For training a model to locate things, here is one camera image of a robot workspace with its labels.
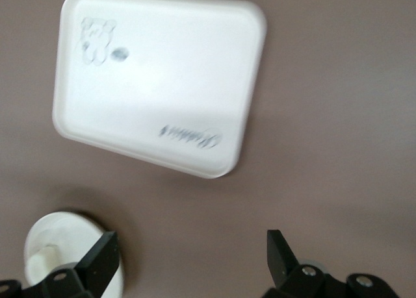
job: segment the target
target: cartoon bear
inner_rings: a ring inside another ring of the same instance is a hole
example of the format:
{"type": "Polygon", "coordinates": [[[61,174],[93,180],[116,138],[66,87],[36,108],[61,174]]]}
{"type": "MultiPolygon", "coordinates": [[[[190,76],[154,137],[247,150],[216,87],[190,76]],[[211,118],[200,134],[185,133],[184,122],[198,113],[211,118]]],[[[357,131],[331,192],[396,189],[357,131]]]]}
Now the cartoon bear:
{"type": "Polygon", "coordinates": [[[81,23],[81,44],[83,61],[86,64],[102,65],[107,59],[108,46],[112,31],[116,27],[114,20],[85,18],[81,23]]]}

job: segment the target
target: white disc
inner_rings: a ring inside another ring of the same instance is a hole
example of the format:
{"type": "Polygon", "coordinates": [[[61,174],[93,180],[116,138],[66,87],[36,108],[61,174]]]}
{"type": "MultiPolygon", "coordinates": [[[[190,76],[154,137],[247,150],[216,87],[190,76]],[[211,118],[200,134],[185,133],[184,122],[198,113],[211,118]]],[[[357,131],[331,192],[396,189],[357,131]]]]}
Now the white disc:
{"type": "MultiPolygon", "coordinates": [[[[25,275],[33,286],[54,269],[78,263],[99,240],[104,230],[93,221],[71,212],[54,212],[39,219],[25,242],[25,275]]],[[[122,263],[102,298],[122,298],[122,263]]]]}

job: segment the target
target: black metal part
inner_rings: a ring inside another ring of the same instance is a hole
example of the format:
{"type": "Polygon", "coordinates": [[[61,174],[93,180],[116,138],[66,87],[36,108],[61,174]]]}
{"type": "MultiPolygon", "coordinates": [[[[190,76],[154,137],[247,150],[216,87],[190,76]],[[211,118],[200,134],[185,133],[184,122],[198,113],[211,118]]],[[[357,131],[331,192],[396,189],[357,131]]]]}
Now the black metal part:
{"type": "Polygon", "coordinates": [[[119,264],[117,233],[105,232],[73,269],[54,271],[24,290],[18,280],[0,281],[0,298],[100,298],[119,264]]]}
{"type": "Polygon", "coordinates": [[[267,264],[275,288],[263,298],[398,298],[379,277],[356,273],[346,283],[312,265],[300,265],[279,230],[267,232],[267,264]]]}

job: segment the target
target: brown background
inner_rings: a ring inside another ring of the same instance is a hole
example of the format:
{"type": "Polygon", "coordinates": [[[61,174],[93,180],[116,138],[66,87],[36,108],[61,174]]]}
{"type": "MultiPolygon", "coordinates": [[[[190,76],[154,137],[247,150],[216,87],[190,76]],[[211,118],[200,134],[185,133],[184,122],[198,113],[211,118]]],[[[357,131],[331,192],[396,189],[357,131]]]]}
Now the brown background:
{"type": "Polygon", "coordinates": [[[260,297],[266,230],[344,280],[416,292],[416,0],[249,0],[268,34],[242,156],[204,180],[61,138],[64,0],[0,0],[0,279],[62,209],[122,237],[125,297],[260,297]]]}

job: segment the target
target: gray oval spot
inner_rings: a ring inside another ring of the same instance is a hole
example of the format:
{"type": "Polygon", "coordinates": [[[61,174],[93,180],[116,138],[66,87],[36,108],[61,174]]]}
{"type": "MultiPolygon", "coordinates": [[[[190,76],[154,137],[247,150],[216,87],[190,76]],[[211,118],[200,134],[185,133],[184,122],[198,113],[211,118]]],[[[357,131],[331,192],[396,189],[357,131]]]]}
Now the gray oval spot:
{"type": "Polygon", "coordinates": [[[127,50],[127,48],[123,48],[123,47],[116,48],[111,53],[111,58],[119,62],[123,62],[125,59],[127,59],[128,56],[129,56],[129,51],[127,50]]]}

